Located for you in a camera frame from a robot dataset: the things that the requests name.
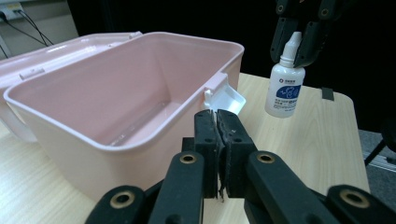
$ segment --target wooden table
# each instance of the wooden table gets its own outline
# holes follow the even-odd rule
[[[241,74],[247,99],[239,118],[260,150],[279,155],[311,189],[324,195],[348,184],[369,190],[353,102],[335,92],[303,87],[294,115],[264,111],[268,78]],[[0,125],[0,223],[84,223],[95,202],[71,186],[37,143],[16,139]],[[204,223],[248,223],[242,199],[205,199]]]

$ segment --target logo on bottle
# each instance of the logo on bottle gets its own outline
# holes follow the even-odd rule
[[[294,99],[298,97],[301,86],[285,86],[276,92],[276,97],[282,99]]]

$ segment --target pink plastic container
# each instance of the pink plastic container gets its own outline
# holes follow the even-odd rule
[[[242,108],[243,52],[233,42],[149,33],[29,77],[4,98],[66,179],[99,200],[116,186],[163,179],[198,111]]]

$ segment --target plastic bottle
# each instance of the plastic bottle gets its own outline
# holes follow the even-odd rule
[[[293,68],[294,58],[302,40],[301,32],[294,32],[280,56],[280,62],[271,71],[265,100],[265,111],[278,118],[288,118],[294,113],[297,98],[303,85],[305,69]]]

